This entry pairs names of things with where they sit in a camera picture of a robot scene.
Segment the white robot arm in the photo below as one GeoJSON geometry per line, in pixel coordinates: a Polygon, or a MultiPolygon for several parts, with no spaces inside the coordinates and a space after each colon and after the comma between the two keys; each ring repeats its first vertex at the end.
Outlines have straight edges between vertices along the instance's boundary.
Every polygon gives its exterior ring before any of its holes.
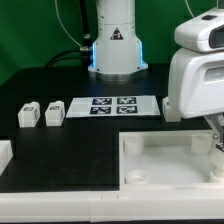
{"type": "MultiPolygon", "coordinates": [[[[96,0],[96,6],[98,37],[90,74],[122,81],[146,69],[135,33],[135,0],[96,0]]],[[[224,152],[224,0],[179,25],[174,39],[181,49],[170,64],[169,105],[183,118],[209,117],[218,131],[215,148],[224,152]]]]}

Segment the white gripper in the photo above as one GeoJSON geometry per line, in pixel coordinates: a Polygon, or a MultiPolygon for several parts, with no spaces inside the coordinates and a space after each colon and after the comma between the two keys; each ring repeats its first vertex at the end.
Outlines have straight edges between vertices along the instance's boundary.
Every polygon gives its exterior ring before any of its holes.
{"type": "Polygon", "coordinates": [[[183,118],[206,115],[215,148],[224,152],[224,13],[199,15],[174,37],[181,49],[170,64],[169,104],[183,118]]]}

